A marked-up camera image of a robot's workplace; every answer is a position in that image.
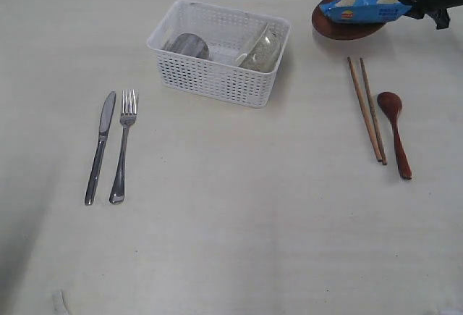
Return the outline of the blue chips bag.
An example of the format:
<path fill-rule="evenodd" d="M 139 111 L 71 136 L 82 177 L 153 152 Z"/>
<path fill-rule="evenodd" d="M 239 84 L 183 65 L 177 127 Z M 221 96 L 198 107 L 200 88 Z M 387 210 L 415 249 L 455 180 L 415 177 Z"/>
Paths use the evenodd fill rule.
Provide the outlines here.
<path fill-rule="evenodd" d="M 412 6 L 400 0 L 333 0 L 319 6 L 324 16 L 336 23 L 373 24 L 393 22 Z"/>

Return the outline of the dark red wooden spoon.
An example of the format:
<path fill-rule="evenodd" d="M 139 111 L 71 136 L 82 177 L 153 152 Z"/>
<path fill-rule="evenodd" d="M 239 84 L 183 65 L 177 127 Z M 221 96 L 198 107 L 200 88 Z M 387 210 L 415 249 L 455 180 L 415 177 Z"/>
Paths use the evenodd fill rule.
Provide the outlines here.
<path fill-rule="evenodd" d="M 399 175 L 404 180 L 411 180 L 412 170 L 409 166 L 407 155 L 404 151 L 398 128 L 398 119 L 400 113 L 402 112 L 402 100 L 397 94 L 390 91 L 385 91 L 378 94 L 377 102 L 391 124 L 394 138 L 394 152 Z"/>

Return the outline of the brown wooden chopstick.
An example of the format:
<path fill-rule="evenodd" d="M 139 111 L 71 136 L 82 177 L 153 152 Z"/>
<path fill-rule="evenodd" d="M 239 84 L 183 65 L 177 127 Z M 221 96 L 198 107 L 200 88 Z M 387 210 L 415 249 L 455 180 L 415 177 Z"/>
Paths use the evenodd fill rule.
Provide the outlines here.
<path fill-rule="evenodd" d="M 388 162 L 387 162 L 387 158 L 386 158 L 386 154 L 385 154 L 385 150 L 384 150 L 384 146 L 383 146 L 383 141 L 382 141 L 382 137 L 381 137 L 381 131 L 380 131 L 379 124 L 378 124 L 377 114 L 376 114 L 376 110 L 375 110 L 375 104 L 374 104 L 374 101 L 373 101 L 373 95 L 372 95 L 371 90 L 370 90 L 370 83 L 369 83 L 369 80 L 368 80 L 368 74 L 367 74 L 367 70 L 366 70 L 366 67 L 365 67 L 365 61 L 364 61 L 364 59 L 362 57 L 360 57 L 360 67 L 361 67 L 361 70 L 362 70 L 362 78 L 363 78 L 363 82 L 364 82 L 364 86 L 365 86 L 365 92 L 366 92 L 366 96 L 367 96 L 367 99 L 368 99 L 368 104 L 369 104 L 369 107 L 370 107 L 370 114 L 371 114 L 372 121 L 373 121 L 373 128 L 374 128 L 374 131 L 375 131 L 375 136 L 376 136 L 376 140 L 377 140 L 377 144 L 378 144 L 378 149 L 379 149 L 380 156 L 381 156 L 381 163 L 382 163 L 382 165 L 386 166 L 388 164 Z"/>
<path fill-rule="evenodd" d="M 365 100 L 364 100 L 364 97 L 363 97 L 363 94 L 362 94 L 362 90 L 360 88 L 360 84 L 358 82 L 357 75 L 356 75 L 356 72 L 355 72 L 354 64 L 353 64 L 353 61 L 352 61 L 350 56 L 347 57 L 347 63 L 349 65 L 349 71 L 350 71 L 350 74 L 351 74 L 351 77 L 352 77 L 352 82 L 354 84 L 355 93 L 357 95 L 357 99 L 358 99 L 360 109 L 361 109 L 361 112 L 362 112 L 362 117 L 364 119 L 364 123 L 365 123 L 366 129 L 367 129 L 367 132 L 368 132 L 368 135 L 369 135 L 369 138 L 370 138 L 370 142 L 371 142 L 372 147 L 373 147 L 373 152 L 375 154 L 375 157 L 376 157 L 377 161 L 382 162 L 383 158 L 382 158 L 380 150 L 379 150 L 378 142 L 377 142 L 375 132 L 374 132 L 374 129 L 373 129 L 373 123 L 370 121 L 369 114 L 368 114 L 368 109 L 366 107 L 366 103 L 365 103 Z"/>

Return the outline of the silver metal fork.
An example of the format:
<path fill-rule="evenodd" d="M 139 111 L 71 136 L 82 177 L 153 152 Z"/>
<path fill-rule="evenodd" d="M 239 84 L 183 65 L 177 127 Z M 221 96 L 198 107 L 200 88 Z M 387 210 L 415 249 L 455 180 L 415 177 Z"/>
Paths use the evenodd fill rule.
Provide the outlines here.
<path fill-rule="evenodd" d="M 119 160 L 116 168 L 114 182 L 111 188 L 109 202 L 113 205 L 121 204 L 125 199 L 125 159 L 129 129 L 137 119 L 138 94 L 135 90 L 122 91 L 122 104 L 119 123 L 122 126 L 122 140 Z"/>

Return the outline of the silver table knife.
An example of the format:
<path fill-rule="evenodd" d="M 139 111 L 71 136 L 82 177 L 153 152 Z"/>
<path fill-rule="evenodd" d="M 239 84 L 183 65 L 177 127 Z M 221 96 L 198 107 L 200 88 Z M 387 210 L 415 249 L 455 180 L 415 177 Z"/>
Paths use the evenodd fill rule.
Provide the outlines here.
<path fill-rule="evenodd" d="M 109 129 L 114 113 L 114 107 L 116 103 L 116 92 L 111 91 L 107 95 L 103 108 L 101 110 L 100 122 L 98 127 L 98 143 L 93 158 L 93 164 L 90 171 L 88 180 L 88 186 L 85 193 L 84 204 L 90 206 L 94 202 L 96 188 L 98 186 L 98 179 L 101 171 L 101 165 L 103 161 L 103 155 L 106 147 L 106 141 L 109 135 Z"/>

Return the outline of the clear textured glass bowl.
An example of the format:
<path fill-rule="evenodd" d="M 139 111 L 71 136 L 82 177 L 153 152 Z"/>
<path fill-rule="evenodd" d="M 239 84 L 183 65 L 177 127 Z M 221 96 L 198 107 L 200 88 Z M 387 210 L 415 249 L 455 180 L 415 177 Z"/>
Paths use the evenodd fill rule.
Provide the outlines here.
<path fill-rule="evenodd" d="M 269 23 L 266 23 L 247 39 L 234 63 L 242 69 L 269 73 L 275 66 L 280 50 L 279 35 Z"/>

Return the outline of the white perforated plastic basket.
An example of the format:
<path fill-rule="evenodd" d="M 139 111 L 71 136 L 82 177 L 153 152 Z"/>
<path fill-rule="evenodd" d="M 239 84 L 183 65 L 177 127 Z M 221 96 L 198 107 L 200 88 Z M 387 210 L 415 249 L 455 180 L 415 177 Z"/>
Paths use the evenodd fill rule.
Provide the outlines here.
<path fill-rule="evenodd" d="M 250 52 L 250 39 L 270 30 L 278 46 L 265 71 L 237 61 Z M 180 91 L 233 104 L 261 108 L 267 104 L 291 25 L 284 18 L 220 7 L 200 1 L 175 1 L 147 40 L 156 54 L 163 84 Z M 174 53 L 169 47 L 184 33 L 205 41 L 206 59 Z"/>

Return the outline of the grey metal cup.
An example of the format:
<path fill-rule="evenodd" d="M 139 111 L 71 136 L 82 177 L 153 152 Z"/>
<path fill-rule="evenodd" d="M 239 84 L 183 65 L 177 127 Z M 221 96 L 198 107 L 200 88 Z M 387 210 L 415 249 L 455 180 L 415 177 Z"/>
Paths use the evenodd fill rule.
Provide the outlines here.
<path fill-rule="evenodd" d="M 209 58 L 207 43 L 200 36 L 193 33 L 183 33 L 174 40 L 168 40 L 162 49 L 198 59 Z"/>

